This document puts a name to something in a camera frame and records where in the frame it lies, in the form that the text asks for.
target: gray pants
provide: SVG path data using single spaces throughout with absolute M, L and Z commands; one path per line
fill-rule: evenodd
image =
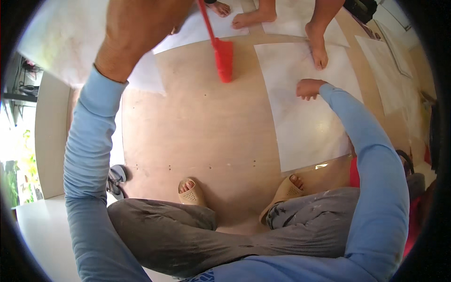
M 359 193 L 345 187 L 275 204 L 271 230 L 252 236 L 216 232 L 215 212 L 195 205 L 124 199 L 108 214 L 142 266 L 186 278 L 250 255 L 343 256 Z

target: wooden floor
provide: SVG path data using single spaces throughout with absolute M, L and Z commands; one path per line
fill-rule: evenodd
M 245 12 L 254 9 L 252 0 L 242 3 Z M 341 9 L 336 19 L 350 44 L 347 54 L 365 106 L 395 148 L 409 152 L 412 147 L 414 162 L 421 160 L 424 143 L 415 138 L 409 141 L 401 111 L 384 116 L 376 82 L 354 37 L 368 35 L 346 10 Z M 382 35 L 375 24 L 370 27 Z M 124 190 L 129 197 L 179 202 L 178 183 L 191 176 L 216 211 L 219 231 L 252 234 L 266 230 L 258 216 L 286 174 L 280 171 L 271 108 L 253 46 L 304 39 L 267 35 L 260 25 L 249 31 L 248 36 L 228 38 L 234 43 L 231 83 L 219 81 L 210 42 L 198 42 L 156 55 L 165 97 L 124 92 L 123 141 L 130 174 Z M 307 194 L 346 186 L 349 165 L 350 157 L 343 156 L 324 168 L 299 170 Z

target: leg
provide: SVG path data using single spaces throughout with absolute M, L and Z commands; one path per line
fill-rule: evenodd
M 324 46 L 324 32 L 344 3 L 345 0 L 316 0 L 312 19 L 305 25 L 305 32 L 312 45 L 313 61 L 318 70 L 324 69 L 329 60 Z
M 187 278 L 255 254 L 247 236 L 215 232 L 215 213 L 196 205 L 124 199 L 108 207 L 116 232 L 139 263 Z
M 205 5 L 212 9 L 218 16 L 225 18 L 230 15 L 230 6 L 217 0 L 204 0 Z
M 266 255 L 343 256 L 359 193 L 345 187 L 276 204 L 267 216 L 273 230 L 252 241 Z
M 236 15 L 232 21 L 232 27 L 240 29 L 257 23 L 274 22 L 276 18 L 276 0 L 259 0 L 258 9 Z

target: black bag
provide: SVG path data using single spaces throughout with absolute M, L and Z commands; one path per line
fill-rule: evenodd
M 376 12 L 377 3 L 375 0 L 345 0 L 343 7 L 361 22 L 367 23 Z

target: broom handle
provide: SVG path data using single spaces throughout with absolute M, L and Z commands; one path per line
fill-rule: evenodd
M 212 25 L 210 24 L 210 20 L 208 19 L 207 10 L 205 9 L 205 3 L 203 2 L 203 0 L 197 0 L 197 4 L 200 9 L 200 12 L 202 13 L 205 25 L 207 26 L 208 34 L 210 34 L 210 40 L 212 41 L 212 45 L 214 48 L 216 48 L 216 39 L 215 35 L 213 34 L 213 29 Z

